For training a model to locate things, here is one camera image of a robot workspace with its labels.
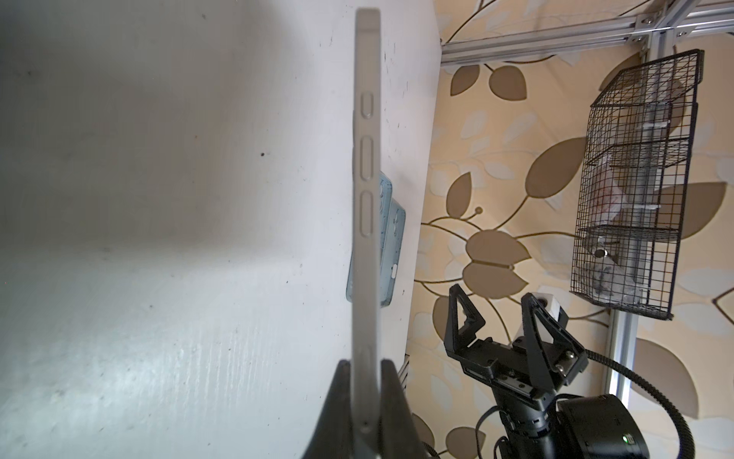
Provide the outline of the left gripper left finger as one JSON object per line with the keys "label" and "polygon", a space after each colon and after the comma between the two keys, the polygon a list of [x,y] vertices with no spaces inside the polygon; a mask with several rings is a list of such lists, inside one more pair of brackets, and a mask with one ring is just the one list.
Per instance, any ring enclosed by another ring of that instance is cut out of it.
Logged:
{"label": "left gripper left finger", "polygon": [[303,459],[352,457],[351,363],[336,366],[315,431]]}

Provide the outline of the light blue phone case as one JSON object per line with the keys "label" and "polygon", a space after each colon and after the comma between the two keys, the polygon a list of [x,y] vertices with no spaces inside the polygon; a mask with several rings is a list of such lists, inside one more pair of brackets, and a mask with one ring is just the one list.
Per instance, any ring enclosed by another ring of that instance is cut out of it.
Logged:
{"label": "light blue phone case", "polygon": [[380,306],[391,305],[403,246],[406,211],[393,197],[393,183],[380,174]]}
{"label": "light blue phone case", "polygon": [[380,11],[356,10],[353,116],[353,457],[380,447]]}

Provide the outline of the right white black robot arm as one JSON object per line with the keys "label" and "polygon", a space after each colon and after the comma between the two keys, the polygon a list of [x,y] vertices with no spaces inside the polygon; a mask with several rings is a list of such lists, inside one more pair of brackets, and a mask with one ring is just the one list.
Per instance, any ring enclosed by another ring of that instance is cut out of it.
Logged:
{"label": "right white black robot arm", "polygon": [[567,329],[569,317],[544,298],[521,300],[521,334],[510,344],[480,339],[486,321],[455,284],[448,294],[445,353],[464,374],[488,386],[493,414],[506,430],[494,447],[499,458],[647,458],[648,445],[629,410],[615,395],[582,397],[562,392],[594,361],[647,392],[664,409],[678,434],[680,458],[696,454],[684,415],[651,382],[630,368],[586,349]]}

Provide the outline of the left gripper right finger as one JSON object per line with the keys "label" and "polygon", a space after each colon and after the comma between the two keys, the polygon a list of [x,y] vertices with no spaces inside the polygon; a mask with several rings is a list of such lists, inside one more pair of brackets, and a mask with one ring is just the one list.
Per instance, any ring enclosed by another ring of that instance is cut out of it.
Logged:
{"label": "left gripper right finger", "polygon": [[382,360],[380,375],[380,457],[427,458],[393,361]]}

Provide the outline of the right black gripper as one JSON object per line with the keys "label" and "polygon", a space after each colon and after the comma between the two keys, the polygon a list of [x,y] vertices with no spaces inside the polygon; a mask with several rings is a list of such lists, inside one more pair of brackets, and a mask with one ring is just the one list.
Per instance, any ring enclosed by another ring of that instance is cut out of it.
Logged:
{"label": "right black gripper", "polygon": [[502,389],[524,402],[558,394],[583,373],[589,356],[567,330],[570,321],[550,294],[521,298],[522,338],[510,345],[477,340],[486,321],[459,284],[449,289],[445,352],[464,374],[493,389]]}

